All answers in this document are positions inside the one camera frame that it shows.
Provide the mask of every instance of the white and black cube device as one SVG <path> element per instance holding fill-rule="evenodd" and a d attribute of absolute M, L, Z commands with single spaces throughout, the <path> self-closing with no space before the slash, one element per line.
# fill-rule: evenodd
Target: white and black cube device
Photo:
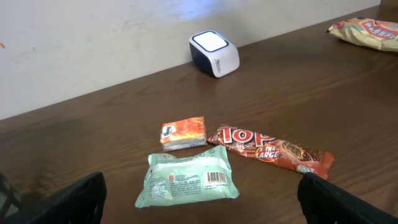
<path fill-rule="evenodd" d="M 239 67 L 236 47 L 217 32 L 208 30 L 189 39 L 193 63 L 203 72 L 219 78 Z"/>

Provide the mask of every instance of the device screen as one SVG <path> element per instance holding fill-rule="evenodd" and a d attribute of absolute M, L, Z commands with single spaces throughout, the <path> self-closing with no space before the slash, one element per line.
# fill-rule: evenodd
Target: device screen
<path fill-rule="evenodd" d="M 223 48 L 228 44 L 227 41 L 212 31 L 196 35 L 193 40 L 209 52 Z"/>

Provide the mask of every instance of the green wet wipes packet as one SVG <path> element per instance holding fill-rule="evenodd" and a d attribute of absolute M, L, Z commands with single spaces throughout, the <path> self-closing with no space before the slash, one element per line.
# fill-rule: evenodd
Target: green wet wipes packet
<path fill-rule="evenodd" d="M 136 201 L 138 208 L 239 196 L 224 146 L 181 159 L 165 153 L 151 154 L 148 162 L 144 190 Z"/>

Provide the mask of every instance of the brown table surface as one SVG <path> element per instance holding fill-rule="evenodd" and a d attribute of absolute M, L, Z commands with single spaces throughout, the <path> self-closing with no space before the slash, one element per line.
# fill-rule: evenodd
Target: brown table surface
<path fill-rule="evenodd" d="M 398 216 L 398 56 L 325 34 L 354 16 L 398 22 L 397 9 L 374 7 L 241 47 L 240 68 L 221 79 L 187 63 L 5 119 L 0 170 L 27 203 L 102 171 L 103 223 L 305 223 L 301 174 L 231 152 L 237 199 L 134 207 L 147 156 L 162 152 L 161 125 L 204 116 L 209 135 L 230 124 L 330 151 L 331 183 Z"/>

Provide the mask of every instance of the white wall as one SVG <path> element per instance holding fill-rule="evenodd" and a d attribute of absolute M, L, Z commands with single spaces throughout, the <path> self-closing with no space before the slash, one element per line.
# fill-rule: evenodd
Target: white wall
<path fill-rule="evenodd" d="M 203 30 L 242 46 L 379 3 L 0 0 L 0 119 L 189 62 Z"/>

